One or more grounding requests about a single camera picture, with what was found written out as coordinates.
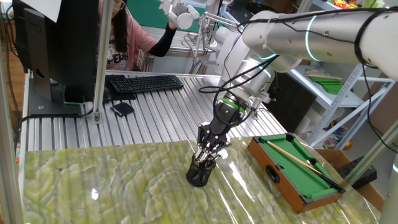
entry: pink shirt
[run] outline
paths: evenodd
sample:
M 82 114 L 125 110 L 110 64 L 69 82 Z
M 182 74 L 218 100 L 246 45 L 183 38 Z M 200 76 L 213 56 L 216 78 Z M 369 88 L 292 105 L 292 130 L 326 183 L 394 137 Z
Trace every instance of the pink shirt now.
M 156 43 L 157 40 L 145 32 L 132 16 L 127 15 L 127 53 L 118 52 L 114 48 L 113 25 L 111 25 L 106 69 L 132 71 L 135 49 L 141 49 L 146 54 Z

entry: black cup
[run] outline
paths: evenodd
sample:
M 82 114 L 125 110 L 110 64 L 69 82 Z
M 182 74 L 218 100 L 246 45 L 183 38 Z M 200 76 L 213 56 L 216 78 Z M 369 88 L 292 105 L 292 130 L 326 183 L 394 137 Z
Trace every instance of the black cup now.
M 211 162 L 209 167 L 202 167 L 202 164 L 196 161 L 195 155 L 193 155 L 191 166 L 187 172 L 187 181 L 194 187 L 204 187 L 215 167 L 215 162 Z

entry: paper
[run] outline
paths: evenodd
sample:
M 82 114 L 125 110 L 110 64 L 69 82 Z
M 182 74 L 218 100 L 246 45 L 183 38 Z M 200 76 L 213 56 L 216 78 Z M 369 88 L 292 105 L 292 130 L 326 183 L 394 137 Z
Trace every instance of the paper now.
M 22 0 L 41 14 L 57 22 L 62 0 Z

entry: woman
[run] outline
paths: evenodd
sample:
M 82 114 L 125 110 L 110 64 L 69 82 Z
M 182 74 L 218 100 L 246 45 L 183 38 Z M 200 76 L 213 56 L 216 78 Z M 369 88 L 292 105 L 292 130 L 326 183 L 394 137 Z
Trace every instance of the woman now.
M 111 33 L 109 38 L 108 64 L 106 69 L 132 71 L 134 51 L 142 50 L 145 54 L 163 57 L 171 46 L 177 28 L 169 21 L 163 37 L 156 41 L 145 32 L 127 11 L 127 0 L 114 0 Z M 102 0 L 99 0 L 99 14 Z

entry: toy pool table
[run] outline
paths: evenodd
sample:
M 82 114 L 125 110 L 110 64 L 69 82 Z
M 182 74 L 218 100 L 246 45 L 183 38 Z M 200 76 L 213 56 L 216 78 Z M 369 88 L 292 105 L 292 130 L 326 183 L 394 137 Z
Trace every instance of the toy pool table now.
M 331 178 L 324 168 L 299 143 L 293 134 L 254 137 L 249 151 L 286 198 L 296 213 L 302 213 L 336 202 L 345 190 L 337 190 L 328 182 L 283 155 L 266 142 L 270 141 Z

